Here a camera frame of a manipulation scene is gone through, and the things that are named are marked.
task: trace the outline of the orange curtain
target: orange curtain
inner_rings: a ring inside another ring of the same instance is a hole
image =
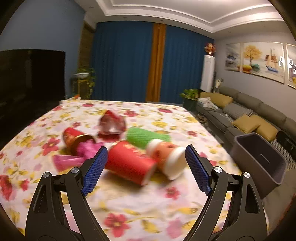
[[[166,25],[153,25],[153,42],[151,50],[150,69],[146,90],[146,101],[159,102],[161,76],[163,73],[163,55],[165,49]]]

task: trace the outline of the blue curtain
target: blue curtain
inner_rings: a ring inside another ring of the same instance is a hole
[[[153,23],[98,23],[91,66],[96,72],[92,99],[145,102]]]
[[[204,47],[213,39],[173,26],[167,26],[160,101],[182,103],[184,89],[200,87]]]

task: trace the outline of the ceiling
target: ceiling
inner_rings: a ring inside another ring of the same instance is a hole
[[[268,0],[75,1],[84,8],[86,21],[93,26],[103,21],[151,21],[186,28],[213,38],[242,31],[242,26],[247,28],[247,32],[267,29],[289,31]]]

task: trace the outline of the blue gripper pad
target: blue gripper pad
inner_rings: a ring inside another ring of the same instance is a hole
[[[192,150],[190,146],[186,147],[185,150],[185,158],[190,167],[190,170],[197,182],[198,187],[201,191],[203,191],[207,196],[209,196],[211,192],[210,177],[208,176],[206,170],[202,166],[200,160]]]
[[[104,147],[102,151],[97,156],[95,156],[95,158],[95,161],[84,176],[83,188],[81,190],[84,196],[92,192],[94,190],[94,187],[96,186],[96,183],[108,159],[107,148]]]

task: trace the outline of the curtain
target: curtain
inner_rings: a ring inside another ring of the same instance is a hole
[[[98,23],[91,65],[96,72],[92,99],[145,102],[153,23]]]
[[[153,24],[153,41],[149,77],[146,90],[146,101],[159,102],[161,76],[163,71],[163,55],[165,49],[165,31],[165,24]]]
[[[204,47],[213,39],[204,35],[167,26],[160,101],[182,103],[184,89],[200,87]]]

